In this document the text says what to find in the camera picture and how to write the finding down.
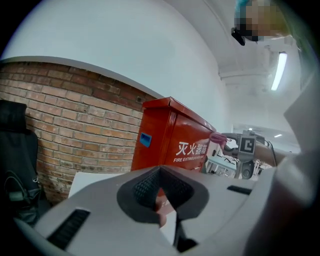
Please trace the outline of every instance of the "fluorescent light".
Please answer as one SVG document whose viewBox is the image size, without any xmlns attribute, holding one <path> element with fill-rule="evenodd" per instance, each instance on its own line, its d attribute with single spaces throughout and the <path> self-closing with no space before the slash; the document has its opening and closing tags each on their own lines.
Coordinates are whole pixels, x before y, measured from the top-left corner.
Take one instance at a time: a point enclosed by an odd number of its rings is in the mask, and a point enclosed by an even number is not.
<svg viewBox="0 0 320 256">
<path fill-rule="evenodd" d="M 282 75 L 285 70 L 286 62 L 287 62 L 287 54 L 285 52 L 280 52 L 279 60 L 278 60 L 278 67 L 276 69 L 274 81 L 271 87 L 272 91 L 276 91 L 278 89 L 279 83 L 281 81 Z"/>
</svg>

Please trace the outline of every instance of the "blue sticker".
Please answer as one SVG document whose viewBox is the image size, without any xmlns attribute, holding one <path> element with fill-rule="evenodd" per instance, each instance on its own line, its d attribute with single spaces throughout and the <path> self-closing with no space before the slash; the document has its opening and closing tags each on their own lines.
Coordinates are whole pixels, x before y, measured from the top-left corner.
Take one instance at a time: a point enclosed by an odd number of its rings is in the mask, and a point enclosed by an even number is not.
<svg viewBox="0 0 320 256">
<path fill-rule="evenodd" d="M 150 147 L 150 143 L 151 143 L 151 139 L 152 139 L 152 136 L 141 132 L 141 135 L 140 135 L 140 143 L 141 143 L 142 145 L 144 145 L 144 146 L 146 146 L 147 148 L 149 148 L 149 147 Z"/>
</svg>

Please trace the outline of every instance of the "fire extinguisher box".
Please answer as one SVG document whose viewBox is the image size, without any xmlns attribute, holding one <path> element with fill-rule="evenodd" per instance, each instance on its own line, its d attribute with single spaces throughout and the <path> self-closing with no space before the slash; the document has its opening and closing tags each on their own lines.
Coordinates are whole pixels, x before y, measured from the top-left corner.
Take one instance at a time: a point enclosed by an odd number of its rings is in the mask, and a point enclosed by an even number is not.
<svg viewBox="0 0 320 256">
<path fill-rule="evenodd" d="M 147 101 L 143 108 L 131 171 L 170 165 L 199 172 L 216 129 L 172 97 Z"/>
</svg>

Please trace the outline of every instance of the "black chair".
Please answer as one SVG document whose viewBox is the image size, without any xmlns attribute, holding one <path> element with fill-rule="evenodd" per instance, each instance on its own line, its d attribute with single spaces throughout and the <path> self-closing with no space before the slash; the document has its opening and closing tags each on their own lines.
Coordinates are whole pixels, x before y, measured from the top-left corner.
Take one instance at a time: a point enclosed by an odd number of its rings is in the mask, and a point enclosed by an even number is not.
<svg viewBox="0 0 320 256">
<path fill-rule="evenodd" d="M 26 127 L 26 108 L 0 100 L 0 172 L 6 209 L 33 226 L 51 205 L 38 183 L 38 137 Z"/>
</svg>

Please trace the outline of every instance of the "ceiling light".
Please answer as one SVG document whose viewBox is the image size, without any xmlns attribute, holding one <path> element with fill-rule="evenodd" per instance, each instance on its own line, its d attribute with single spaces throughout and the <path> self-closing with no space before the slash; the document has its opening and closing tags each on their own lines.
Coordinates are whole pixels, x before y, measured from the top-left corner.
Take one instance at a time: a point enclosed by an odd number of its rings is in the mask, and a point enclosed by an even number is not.
<svg viewBox="0 0 320 256">
<path fill-rule="evenodd" d="M 287 54 L 285 52 L 279 53 L 278 67 L 276 69 L 274 81 L 271 87 L 272 91 L 276 91 L 278 89 L 279 83 L 281 81 L 282 75 L 285 70 L 286 62 L 287 62 Z"/>
</svg>

